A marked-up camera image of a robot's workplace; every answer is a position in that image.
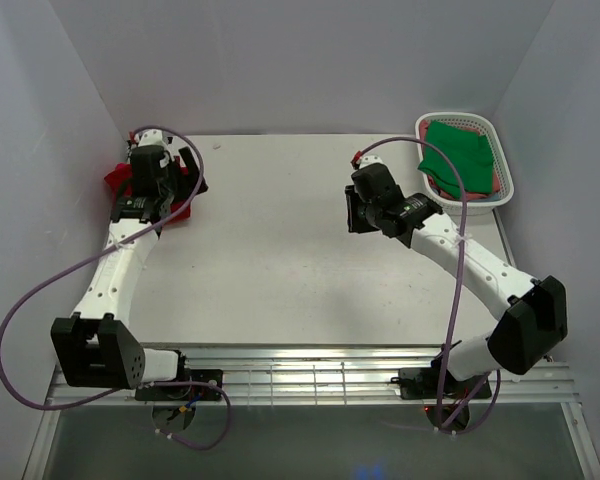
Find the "dark red t shirt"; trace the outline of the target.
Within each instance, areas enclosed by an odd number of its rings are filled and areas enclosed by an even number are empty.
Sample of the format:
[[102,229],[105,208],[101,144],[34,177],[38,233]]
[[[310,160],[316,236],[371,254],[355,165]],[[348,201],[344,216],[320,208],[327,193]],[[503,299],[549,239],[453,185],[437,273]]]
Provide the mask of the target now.
[[[176,175],[176,179],[179,183],[180,174]],[[119,163],[115,169],[112,170],[104,177],[104,182],[108,185],[111,191],[115,194],[115,197],[120,196],[131,196],[133,191],[131,188],[131,177],[132,169],[130,164]],[[178,210],[185,202],[189,195],[180,195],[177,193],[174,198],[174,202],[171,204],[171,212],[174,213]]]

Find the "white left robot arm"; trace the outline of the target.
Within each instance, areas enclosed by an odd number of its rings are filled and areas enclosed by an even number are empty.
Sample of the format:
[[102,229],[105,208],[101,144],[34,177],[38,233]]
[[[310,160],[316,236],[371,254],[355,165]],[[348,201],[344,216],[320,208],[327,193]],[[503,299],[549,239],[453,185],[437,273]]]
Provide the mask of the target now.
[[89,287],[67,318],[57,318],[51,339],[65,380],[72,387],[135,389],[157,382],[170,399],[192,387],[176,351],[143,347],[130,327],[134,291],[163,222],[206,191],[195,150],[171,155],[165,146],[130,152],[130,176],[121,182],[110,214],[103,257]]

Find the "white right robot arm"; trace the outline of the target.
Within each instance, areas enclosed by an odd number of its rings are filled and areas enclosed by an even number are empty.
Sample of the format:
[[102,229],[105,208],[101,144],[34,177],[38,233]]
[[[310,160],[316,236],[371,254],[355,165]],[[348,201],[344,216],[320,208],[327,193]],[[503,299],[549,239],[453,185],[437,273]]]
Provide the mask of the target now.
[[536,279],[505,263],[424,194],[403,195],[387,166],[364,157],[345,188],[348,229],[381,232],[454,276],[487,308],[495,327],[452,344],[432,362],[431,382],[454,397],[468,380],[493,370],[526,374],[568,334],[565,286],[555,277]]

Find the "folded pink t shirt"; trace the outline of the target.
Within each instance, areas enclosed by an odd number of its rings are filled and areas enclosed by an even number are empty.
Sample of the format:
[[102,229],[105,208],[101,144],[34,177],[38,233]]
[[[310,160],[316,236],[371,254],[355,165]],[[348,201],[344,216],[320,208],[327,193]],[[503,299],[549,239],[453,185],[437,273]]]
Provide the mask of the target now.
[[156,224],[166,219],[166,224],[173,224],[185,220],[190,216],[186,201],[195,185],[189,171],[167,158],[161,159],[158,167],[152,222]]

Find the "white plastic laundry basket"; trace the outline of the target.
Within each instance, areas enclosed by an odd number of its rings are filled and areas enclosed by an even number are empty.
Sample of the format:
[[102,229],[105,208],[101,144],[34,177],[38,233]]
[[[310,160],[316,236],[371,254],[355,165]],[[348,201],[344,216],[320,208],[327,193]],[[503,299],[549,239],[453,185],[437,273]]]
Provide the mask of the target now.
[[514,193],[513,181],[494,126],[471,113],[434,112],[415,124],[418,170],[426,192],[453,215],[461,212],[461,193],[468,213],[482,215],[505,205]]

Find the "aluminium frame rails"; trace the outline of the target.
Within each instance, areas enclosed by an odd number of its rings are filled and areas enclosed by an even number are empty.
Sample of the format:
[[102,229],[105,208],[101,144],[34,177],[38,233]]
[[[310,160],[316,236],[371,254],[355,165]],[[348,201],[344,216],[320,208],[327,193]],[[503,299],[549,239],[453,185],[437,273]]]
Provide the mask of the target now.
[[[391,384],[400,368],[428,366],[437,354],[426,347],[182,347],[186,366],[223,371],[223,389],[235,406],[354,406],[417,404],[402,401]],[[542,360],[524,376],[503,372],[498,404],[578,403],[565,362]],[[47,401],[69,403],[98,389],[68,386],[52,377]]]

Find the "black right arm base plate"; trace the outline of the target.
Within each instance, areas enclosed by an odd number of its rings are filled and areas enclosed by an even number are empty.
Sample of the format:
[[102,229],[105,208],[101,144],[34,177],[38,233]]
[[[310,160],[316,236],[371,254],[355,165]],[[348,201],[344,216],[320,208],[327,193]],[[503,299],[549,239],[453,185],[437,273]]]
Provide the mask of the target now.
[[[390,384],[399,388],[403,400],[435,399],[437,397],[439,372],[433,367],[401,368],[390,379]],[[467,398],[481,381],[481,376],[456,381],[446,374],[443,398],[461,400]]]

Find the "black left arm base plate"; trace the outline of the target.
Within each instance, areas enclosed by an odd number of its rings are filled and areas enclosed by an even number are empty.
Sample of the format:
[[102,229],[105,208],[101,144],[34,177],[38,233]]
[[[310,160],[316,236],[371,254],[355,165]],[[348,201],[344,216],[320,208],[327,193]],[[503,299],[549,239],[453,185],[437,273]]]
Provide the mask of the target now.
[[208,387],[191,385],[191,382],[223,386],[224,372],[221,369],[188,369],[185,368],[176,382],[185,382],[181,386],[151,386],[137,389],[134,399],[147,402],[182,402],[219,401],[222,395]]

